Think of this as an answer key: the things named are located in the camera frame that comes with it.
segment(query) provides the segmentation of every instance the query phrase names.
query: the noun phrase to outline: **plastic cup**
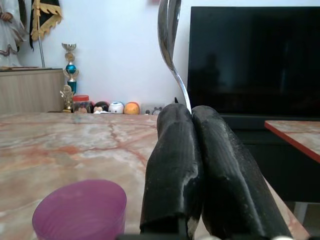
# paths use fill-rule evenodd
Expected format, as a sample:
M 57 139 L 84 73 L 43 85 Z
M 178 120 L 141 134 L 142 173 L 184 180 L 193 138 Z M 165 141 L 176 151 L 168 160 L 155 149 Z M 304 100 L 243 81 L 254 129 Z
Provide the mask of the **plastic cup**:
M 39 240 L 114 240 L 125 230 L 125 191 L 102 179 L 76 182 L 52 192 L 35 209 Z

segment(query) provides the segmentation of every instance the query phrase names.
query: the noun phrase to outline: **statue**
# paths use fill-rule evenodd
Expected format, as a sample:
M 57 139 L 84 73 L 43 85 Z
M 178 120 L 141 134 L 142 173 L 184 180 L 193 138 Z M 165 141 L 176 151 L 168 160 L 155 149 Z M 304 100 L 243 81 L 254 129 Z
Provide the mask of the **statue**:
M 18 46 L 28 39 L 21 19 L 26 16 L 25 7 L 23 0 L 0 0 L 0 67 L 21 67 Z

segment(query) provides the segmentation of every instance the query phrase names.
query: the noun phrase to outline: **black and gold banner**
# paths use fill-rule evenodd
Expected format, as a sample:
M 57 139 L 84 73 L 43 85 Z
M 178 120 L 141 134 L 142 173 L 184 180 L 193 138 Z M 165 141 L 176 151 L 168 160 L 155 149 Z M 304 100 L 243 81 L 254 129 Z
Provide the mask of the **black and gold banner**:
M 61 22 L 62 13 L 59 0 L 32 0 L 30 18 L 30 39 L 29 43 L 33 47 L 33 41 L 42 39 L 50 32 L 51 27 L 55 27 Z

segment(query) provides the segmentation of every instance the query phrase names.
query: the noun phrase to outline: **small trophy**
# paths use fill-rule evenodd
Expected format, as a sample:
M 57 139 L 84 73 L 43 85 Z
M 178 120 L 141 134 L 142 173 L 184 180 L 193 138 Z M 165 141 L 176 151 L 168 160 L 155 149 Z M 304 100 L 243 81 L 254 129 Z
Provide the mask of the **small trophy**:
M 67 66 L 63 70 L 64 75 L 68 78 L 67 84 L 71 87 L 72 92 L 77 92 L 77 81 L 76 78 L 79 74 L 79 70 L 74 65 L 73 61 L 76 59 L 73 54 L 73 50 L 76 49 L 77 44 L 65 44 L 61 43 L 62 47 L 66 50 L 65 59 L 68 61 Z
M 60 91 L 61 97 L 64 100 L 64 113 L 72 113 L 72 97 L 74 96 L 74 92 L 72 91 L 69 85 L 63 86 L 63 91 Z

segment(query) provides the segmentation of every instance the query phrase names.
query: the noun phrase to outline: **black television screen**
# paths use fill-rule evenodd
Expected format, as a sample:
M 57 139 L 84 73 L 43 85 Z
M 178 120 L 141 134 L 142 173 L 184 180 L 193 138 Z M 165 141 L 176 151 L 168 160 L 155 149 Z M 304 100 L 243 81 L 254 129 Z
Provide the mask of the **black television screen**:
M 320 7 L 192 7 L 191 105 L 320 116 Z

